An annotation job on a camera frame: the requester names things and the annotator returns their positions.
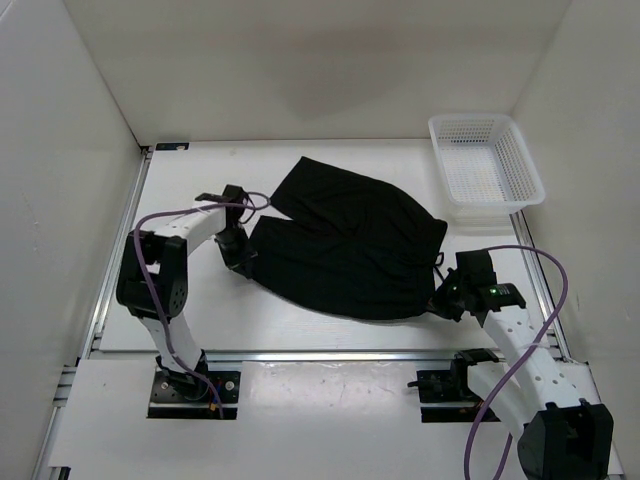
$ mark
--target black cloth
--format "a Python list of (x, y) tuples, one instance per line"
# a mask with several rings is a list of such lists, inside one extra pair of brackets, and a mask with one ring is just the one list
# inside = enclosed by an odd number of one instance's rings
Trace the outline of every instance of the black cloth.
[(303, 307), (367, 320), (420, 315), (446, 222), (402, 190), (302, 157), (262, 216), (255, 281)]

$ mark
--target white table surface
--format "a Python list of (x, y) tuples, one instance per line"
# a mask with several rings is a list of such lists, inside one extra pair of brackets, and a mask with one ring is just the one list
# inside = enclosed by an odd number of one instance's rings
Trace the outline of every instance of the white table surface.
[[(460, 479), (470, 424), (422, 424), (411, 362), (244, 363), (235, 421), (147, 419), (154, 362), (84, 360), (50, 466), (70, 480)], [(585, 366), (563, 365), (597, 402)], [(483, 424), (473, 478), (493, 478), (507, 436)], [(612, 456), (610, 473), (621, 473)], [(524, 480), (512, 447), (502, 476)]]
[[(185, 151), (155, 152), (137, 218), (189, 207), (196, 195), (221, 193), (228, 183), (271, 194), (303, 155), (390, 182), (435, 217), (449, 220), (448, 200), (430, 140), (207, 142), (191, 143)], [(274, 209), (266, 214), (278, 215)], [(249, 231), (257, 217), (250, 222)], [(150, 222), (148, 227), (162, 222)], [(442, 271), (455, 267), (456, 251), (515, 243), (506, 217), (502, 226), (490, 230), (449, 222), (442, 246)], [(527, 300), (532, 323), (540, 325), (541, 312), (521, 253), (494, 252), (492, 257), (499, 281), (518, 286)], [(228, 271), (213, 241), (189, 258), (185, 315), (194, 338), (206, 350), (400, 351), (494, 346), (471, 318), (455, 323), (424, 314), (402, 321), (364, 322), (306, 310)], [(100, 349), (153, 351), (155, 347), (146, 329), (114, 298)]]

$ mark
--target mesh basket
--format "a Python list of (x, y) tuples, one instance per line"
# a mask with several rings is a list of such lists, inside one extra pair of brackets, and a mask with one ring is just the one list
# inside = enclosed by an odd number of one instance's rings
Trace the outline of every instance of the mesh basket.
[(515, 122), (506, 115), (438, 115), (429, 131), (451, 214), (465, 223), (490, 224), (545, 193)]

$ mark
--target purple cable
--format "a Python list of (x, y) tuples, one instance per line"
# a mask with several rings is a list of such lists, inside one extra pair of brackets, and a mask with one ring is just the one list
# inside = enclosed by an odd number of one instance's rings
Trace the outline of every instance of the purple cable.
[(248, 192), (249, 195), (257, 195), (265, 199), (265, 204), (256, 207), (255, 205), (245, 205), (242, 203), (213, 203), (211, 205), (205, 205), (204, 207), (199, 208), (187, 208), (185, 210), (173, 210), (167, 212), (158, 212), (152, 213), (150, 215), (146, 215), (142, 217), (135, 228), (133, 229), (133, 247), (136, 251), (136, 257), (138, 259), (138, 264), (140, 265), (140, 270), (142, 270), (142, 276), (144, 277), (144, 281), (147, 283), (147, 288), (149, 289), (149, 294), (151, 295), (151, 299), (153, 300), (153, 306), (158, 313), (158, 319), (162, 324), (162, 329), (164, 330), (164, 336), (167, 341), (167, 350), (169, 354), (173, 357), (174, 361), (189, 375), (197, 378), (198, 380), (204, 382), (207, 385), (207, 388), (211, 391), (213, 398), (215, 399), (215, 403), (220, 409), (220, 418), (224, 418), (224, 413), (222, 411), (222, 401), (220, 400), (220, 395), (218, 391), (213, 386), (211, 381), (204, 375), (192, 370), (187, 366), (186, 363), (176, 354), (175, 349), (173, 348), (173, 343), (171, 342), (171, 332), (169, 331), (169, 322), (167, 320), (167, 315), (162, 308), (162, 304), (160, 303), (160, 297), (158, 296), (158, 292), (156, 291), (156, 287), (153, 285), (153, 280), (151, 279), (151, 274), (147, 269), (147, 265), (144, 261), (144, 255), (142, 253), (142, 245), (140, 244), (140, 230), (142, 226), (147, 223), (149, 220), (153, 220), (154, 218), (162, 218), (162, 217), (175, 217), (178, 215), (189, 215), (191, 213), (215, 210), (216, 208), (224, 208), (224, 207), (234, 207), (234, 208), (245, 208), (247, 210), (253, 210), (254, 212), (258, 210), (264, 210), (271, 205), (269, 197), (263, 193), (258, 192)]
[[(502, 390), (502, 388), (507, 384), (509, 379), (513, 377), (513, 375), (518, 371), (518, 369), (522, 367), (522, 365), (524, 365), (524, 363), (527, 360), (529, 360), (529, 357), (533, 355), (533, 352), (536, 351), (536, 348), (538, 347), (538, 345), (535, 345), (535, 344), (540, 343), (540, 341), (544, 337), (547, 330), (549, 330), (549, 327), (551, 327), (551, 324), (553, 324), (554, 320), (558, 317), (558, 313), (560, 312), (560, 309), (564, 305), (564, 302), (567, 300), (567, 294), (569, 293), (569, 278), (567, 277), (567, 272), (565, 271), (562, 264), (558, 261), (558, 259), (555, 258), (553, 255), (543, 250), (539, 250), (535, 247), (525, 247), (523, 245), (499, 245), (497, 247), (490, 247), (485, 250), (491, 251), (491, 250), (506, 250), (506, 249), (528, 250), (530, 252), (534, 252), (538, 255), (542, 255), (543, 257), (546, 257), (549, 260), (551, 260), (555, 264), (555, 266), (558, 267), (558, 270), (560, 270), (560, 275), (562, 275), (562, 293), (560, 294), (560, 299), (558, 300), (558, 304), (556, 305), (556, 308), (553, 310), (553, 312), (551, 312), (551, 315), (549, 315), (549, 318), (542, 324), (542, 328), (540, 328), (540, 331), (538, 332), (534, 341), (532, 342), (534, 345), (531, 345), (527, 349), (527, 351), (518, 359), (518, 361), (514, 363), (511, 366), (511, 368), (509, 368), (507, 373), (504, 374), (504, 376), (496, 384), (493, 390), (491, 390), (491, 393), (487, 395), (487, 398), (484, 400), (484, 403), (482, 404), (482, 407), (478, 411), (476, 418), (473, 420), (473, 424), (471, 425), (471, 431), (469, 432), (469, 437), (467, 438), (467, 445), (464, 449), (465, 480), (471, 480), (470, 464), (471, 464), (471, 450), (473, 448), (473, 441), (476, 438), (476, 433), (478, 432), (478, 428), (480, 427), (480, 422), (484, 418), (485, 413), (487, 413), (487, 410), (489, 409), (491, 402), (493, 402), (493, 400), (496, 398), (500, 390)], [(509, 434), (509, 437), (507, 438), (507, 444), (502, 454), (502, 458), (500, 459), (500, 464), (498, 465), (498, 471), (496, 472), (496, 475), (493, 477), (493, 480), (499, 480), (500, 476), (502, 475), (502, 472), (504, 471), (504, 467), (507, 464), (507, 457), (509, 456), (509, 449), (511, 448), (512, 440), (513, 440), (513, 437), (511, 436), (511, 434)]]

